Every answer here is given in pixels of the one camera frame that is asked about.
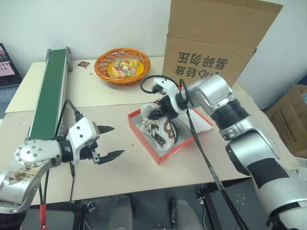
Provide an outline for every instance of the laptop screen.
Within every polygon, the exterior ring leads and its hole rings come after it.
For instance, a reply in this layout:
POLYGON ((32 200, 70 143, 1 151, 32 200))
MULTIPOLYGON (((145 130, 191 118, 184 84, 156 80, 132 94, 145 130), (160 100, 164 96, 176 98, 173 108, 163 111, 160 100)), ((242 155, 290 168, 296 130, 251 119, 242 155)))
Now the laptop screen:
POLYGON ((22 78, 14 66, 10 56, 6 52, 2 43, 0 43, 0 88, 20 84, 22 78))

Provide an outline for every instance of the white wall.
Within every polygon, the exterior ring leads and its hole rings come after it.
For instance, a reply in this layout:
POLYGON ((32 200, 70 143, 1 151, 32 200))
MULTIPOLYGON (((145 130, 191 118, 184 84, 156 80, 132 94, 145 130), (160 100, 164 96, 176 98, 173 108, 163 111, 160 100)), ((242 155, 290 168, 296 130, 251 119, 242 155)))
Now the white wall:
POLYGON ((271 0, 283 9, 239 77, 259 108, 307 74, 307 0, 271 0))
MULTIPOLYGON (((239 77, 260 108, 307 71, 307 0, 274 2, 284 8, 239 77)), ((69 46, 73 59, 121 46, 162 56, 169 7, 170 0, 0 0, 0 42, 23 75, 47 48, 69 46)))

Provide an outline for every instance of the laptop keyboard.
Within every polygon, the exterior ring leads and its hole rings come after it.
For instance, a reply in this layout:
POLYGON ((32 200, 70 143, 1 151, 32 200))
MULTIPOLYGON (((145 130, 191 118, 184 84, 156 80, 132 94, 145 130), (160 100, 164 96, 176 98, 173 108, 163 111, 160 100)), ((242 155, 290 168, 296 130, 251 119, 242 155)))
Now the laptop keyboard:
POLYGON ((17 87, 8 88, 8 89, 0 89, 0 102, 9 102, 13 98, 16 90, 17 90, 17 87))

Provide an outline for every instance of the laptop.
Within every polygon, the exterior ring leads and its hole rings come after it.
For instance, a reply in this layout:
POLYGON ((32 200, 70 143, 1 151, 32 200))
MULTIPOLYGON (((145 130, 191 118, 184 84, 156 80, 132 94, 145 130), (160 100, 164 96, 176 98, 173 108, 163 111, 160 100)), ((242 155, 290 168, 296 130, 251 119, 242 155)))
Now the laptop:
POLYGON ((5 110, 22 80, 3 44, 0 43, 0 119, 4 118, 5 110))

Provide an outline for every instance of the green conveyor belt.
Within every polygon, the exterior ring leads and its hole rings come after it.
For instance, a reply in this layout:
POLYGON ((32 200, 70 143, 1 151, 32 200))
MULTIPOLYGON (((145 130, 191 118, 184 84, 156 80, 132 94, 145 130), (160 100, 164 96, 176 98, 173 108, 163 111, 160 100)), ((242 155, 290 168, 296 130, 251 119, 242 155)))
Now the green conveyor belt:
POLYGON ((29 140, 48 140, 54 136, 65 67, 65 49, 52 50, 46 65, 29 140))

